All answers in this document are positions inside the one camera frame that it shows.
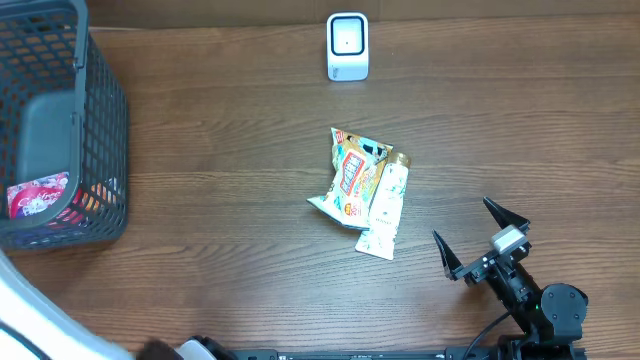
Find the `gold cap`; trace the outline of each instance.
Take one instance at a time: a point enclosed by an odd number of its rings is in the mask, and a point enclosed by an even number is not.
[[[409,155],[392,151],[387,159],[387,164],[399,164],[408,169],[411,167],[411,158]]]

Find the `pink package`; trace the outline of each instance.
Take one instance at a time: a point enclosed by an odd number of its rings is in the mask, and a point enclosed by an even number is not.
[[[69,173],[61,172],[9,187],[9,218],[21,218],[46,210],[62,196],[68,182]]]

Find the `basket bottom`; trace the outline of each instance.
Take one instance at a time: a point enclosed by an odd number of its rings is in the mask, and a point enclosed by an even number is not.
[[[34,97],[22,115],[18,153],[18,184],[69,171],[73,90]]]

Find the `white barcode scanner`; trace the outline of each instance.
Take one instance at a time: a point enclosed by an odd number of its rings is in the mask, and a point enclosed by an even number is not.
[[[369,22],[359,12],[336,13],[327,20],[327,69],[333,81],[369,75]]]

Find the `plastic basket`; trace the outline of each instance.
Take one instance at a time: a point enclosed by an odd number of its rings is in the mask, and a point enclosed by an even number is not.
[[[0,0],[0,245],[119,237],[127,225],[127,99],[82,0]],[[7,188],[69,172],[46,210],[9,219]]]

